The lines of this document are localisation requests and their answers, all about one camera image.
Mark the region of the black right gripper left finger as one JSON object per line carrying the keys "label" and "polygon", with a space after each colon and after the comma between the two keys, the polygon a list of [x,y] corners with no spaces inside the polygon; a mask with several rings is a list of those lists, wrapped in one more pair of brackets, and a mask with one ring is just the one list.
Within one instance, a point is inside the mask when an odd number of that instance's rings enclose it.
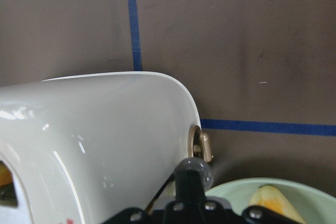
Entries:
{"label": "black right gripper left finger", "polygon": [[205,197],[201,177],[195,170],[175,173],[176,196],[151,214],[140,208],[127,208],[105,223],[231,223],[227,211]]}

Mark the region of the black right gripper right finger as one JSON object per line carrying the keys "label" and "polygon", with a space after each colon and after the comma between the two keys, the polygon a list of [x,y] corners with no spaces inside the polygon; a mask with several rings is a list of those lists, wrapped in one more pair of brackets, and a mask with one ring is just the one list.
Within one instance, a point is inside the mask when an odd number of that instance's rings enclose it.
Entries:
{"label": "black right gripper right finger", "polygon": [[262,206],[250,206],[242,212],[244,223],[288,223],[289,219]]}

